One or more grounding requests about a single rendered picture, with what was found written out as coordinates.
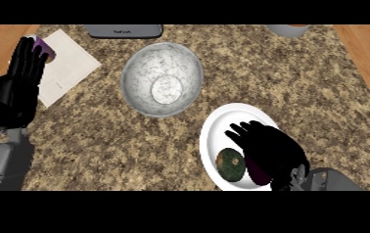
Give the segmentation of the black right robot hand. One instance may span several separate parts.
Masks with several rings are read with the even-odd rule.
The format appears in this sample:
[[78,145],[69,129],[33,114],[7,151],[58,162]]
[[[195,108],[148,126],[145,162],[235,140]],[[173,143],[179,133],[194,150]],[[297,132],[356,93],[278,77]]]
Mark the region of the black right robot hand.
[[238,145],[244,160],[250,160],[271,177],[272,191],[291,191],[291,170],[302,164],[309,170],[305,151],[296,141],[272,126],[257,121],[229,124],[225,135]]

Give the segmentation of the grey marbled bowl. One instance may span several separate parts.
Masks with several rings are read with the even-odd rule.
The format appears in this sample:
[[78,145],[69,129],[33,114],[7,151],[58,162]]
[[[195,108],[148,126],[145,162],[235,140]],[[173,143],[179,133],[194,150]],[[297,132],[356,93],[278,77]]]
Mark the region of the grey marbled bowl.
[[201,87],[201,64],[184,45],[147,45],[120,72],[120,93],[128,105],[148,117],[170,117],[193,103]]

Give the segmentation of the purple cup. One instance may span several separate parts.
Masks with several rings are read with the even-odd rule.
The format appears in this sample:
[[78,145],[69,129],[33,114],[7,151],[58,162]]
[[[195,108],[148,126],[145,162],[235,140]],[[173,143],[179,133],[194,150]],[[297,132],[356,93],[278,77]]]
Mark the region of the purple cup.
[[27,34],[24,37],[27,37],[33,40],[32,51],[35,50],[35,48],[38,46],[41,49],[39,55],[42,55],[44,53],[47,54],[45,63],[48,64],[54,60],[54,57],[55,57],[55,53],[54,53],[52,49],[50,48],[50,46],[45,44],[42,39],[35,34]]

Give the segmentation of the grey round pot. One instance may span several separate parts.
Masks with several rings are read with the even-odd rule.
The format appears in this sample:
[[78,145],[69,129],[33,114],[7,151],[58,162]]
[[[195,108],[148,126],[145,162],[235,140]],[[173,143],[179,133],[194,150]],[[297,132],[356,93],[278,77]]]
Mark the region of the grey round pot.
[[309,25],[290,25],[290,24],[269,24],[266,26],[269,31],[282,37],[299,37],[306,32]]

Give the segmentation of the white round plate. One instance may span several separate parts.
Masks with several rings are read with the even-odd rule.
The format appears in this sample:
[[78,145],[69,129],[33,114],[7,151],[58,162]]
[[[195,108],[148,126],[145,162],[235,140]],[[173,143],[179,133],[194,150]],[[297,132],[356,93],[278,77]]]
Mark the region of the white round plate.
[[256,120],[260,124],[277,127],[269,116],[251,105],[229,103],[216,108],[209,114],[198,134],[198,154],[207,176],[222,191],[268,191],[269,185],[257,186],[244,172],[237,182],[228,182],[216,170],[216,155],[223,148],[234,149],[243,153],[241,148],[225,136],[223,131],[229,130],[229,124]]

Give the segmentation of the dark purple eggplant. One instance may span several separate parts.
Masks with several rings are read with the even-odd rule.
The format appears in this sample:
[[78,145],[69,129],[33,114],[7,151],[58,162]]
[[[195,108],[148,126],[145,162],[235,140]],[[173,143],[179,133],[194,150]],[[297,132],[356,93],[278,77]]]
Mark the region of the dark purple eggplant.
[[259,166],[250,160],[246,160],[246,167],[250,179],[253,180],[256,185],[266,185],[271,181],[271,177],[263,173]]

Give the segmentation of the dark green round squash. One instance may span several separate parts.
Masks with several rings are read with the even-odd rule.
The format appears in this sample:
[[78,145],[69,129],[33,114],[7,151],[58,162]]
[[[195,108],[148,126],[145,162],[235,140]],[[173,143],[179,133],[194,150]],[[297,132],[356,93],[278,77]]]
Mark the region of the dark green round squash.
[[228,182],[241,180],[246,172],[246,163],[241,154],[231,148],[223,148],[216,155],[216,170]]

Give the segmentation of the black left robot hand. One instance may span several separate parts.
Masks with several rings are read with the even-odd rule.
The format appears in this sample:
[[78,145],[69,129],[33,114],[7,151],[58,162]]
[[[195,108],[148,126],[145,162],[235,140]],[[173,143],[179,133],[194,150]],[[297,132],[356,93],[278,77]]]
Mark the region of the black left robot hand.
[[0,76],[0,130],[24,128],[35,118],[38,84],[47,54],[29,37],[22,37],[7,73]]

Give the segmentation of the dark grey flat appliance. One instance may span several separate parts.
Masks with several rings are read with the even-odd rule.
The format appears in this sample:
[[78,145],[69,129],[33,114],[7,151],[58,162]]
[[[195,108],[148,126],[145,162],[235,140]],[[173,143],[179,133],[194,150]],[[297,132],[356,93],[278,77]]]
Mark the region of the dark grey flat appliance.
[[85,24],[89,36],[101,39],[157,38],[163,33],[160,24]]

